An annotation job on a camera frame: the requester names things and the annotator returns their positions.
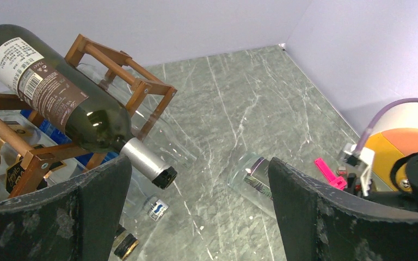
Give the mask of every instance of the wooden wine rack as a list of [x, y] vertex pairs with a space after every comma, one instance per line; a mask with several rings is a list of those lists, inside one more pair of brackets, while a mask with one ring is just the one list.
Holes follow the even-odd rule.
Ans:
[[[111, 83], [118, 76], [127, 82], [133, 91], [132, 97], [125, 105], [131, 116], [134, 115], [147, 95], [163, 96], [147, 122], [141, 130], [134, 135], [143, 140], [155, 122], [161, 117], [162, 112], [172, 100], [177, 90], [169, 84], [163, 83], [152, 73], [137, 64], [132, 57], [123, 51], [116, 51], [97, 42], [79, 35], [65, 56], [65, 60], [73, 67], [77, 67], [85, 54], [89, 54], [104, 64], [108, 71], [105, 80], [99, 88], [105, 88], [105, 84]], [[130, 66], [140, 75], [145, 77], [136, 78], [127, 72], [123, 66]], [[0, 110], [22, 110], [32, 109], [24, 103], [17, 95], [0, 94]], [[40, 126], [44, 118], [35, 110], [28, 117], [34, 125]], [[49, 171], [48, 165], [54, 162], [81, 156], [89, 153], [77, 145], [63, 144], [47, 148], [34, 149], [19, 137], [9, 126], [0, 119], [0, 137], [9, 143], [20, 155], [23, 156], [21, 166], [25, 169], [19, 182], [9, 195], [9, 198], [20, 196], [36, 190], [43, 177]], [[85, 171], [99, 166], [106, 154], [94, 154], [85, 166]]]

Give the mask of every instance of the white backdrop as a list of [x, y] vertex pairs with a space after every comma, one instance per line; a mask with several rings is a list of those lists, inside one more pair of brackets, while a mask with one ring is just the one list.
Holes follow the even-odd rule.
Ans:
[[0, 24], [26, 27], [63, 56], [82, 33], [155, 65], [285, 42], [310, 2], [0, 0]]
[[286, 47], [358, 133], [384, 105], [418, 97], [418, 1], [314, 0]]

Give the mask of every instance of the barcode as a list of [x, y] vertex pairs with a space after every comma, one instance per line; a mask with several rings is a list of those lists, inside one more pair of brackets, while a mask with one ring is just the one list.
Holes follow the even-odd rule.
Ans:
[[36, 73], [31, 75], [31, 77], [28, 79], [28, 82], [24, 87], [24, 94], [27, 95], [31, 100], [33, 100], [34, 91], [41, 81], [42, 78]]

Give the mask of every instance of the pink object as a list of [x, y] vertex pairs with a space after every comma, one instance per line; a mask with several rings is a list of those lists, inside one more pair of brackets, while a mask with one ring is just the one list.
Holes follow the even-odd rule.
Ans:
[[336, 177], [322, 158], [315, 159], [315, 165], [328, 180], [329, 185], [340, 190], [343, 190], [347, 186], [347, 181], [343, 177]]

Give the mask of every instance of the dark green glass bottle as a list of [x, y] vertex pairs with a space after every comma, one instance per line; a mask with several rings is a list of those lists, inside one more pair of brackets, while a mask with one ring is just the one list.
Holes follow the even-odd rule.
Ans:
[[133, 136], [122, 104], [25, 28], [0, 25], [0, 81], [81, 148], [125, 154], [163, 189], [177, 175]]

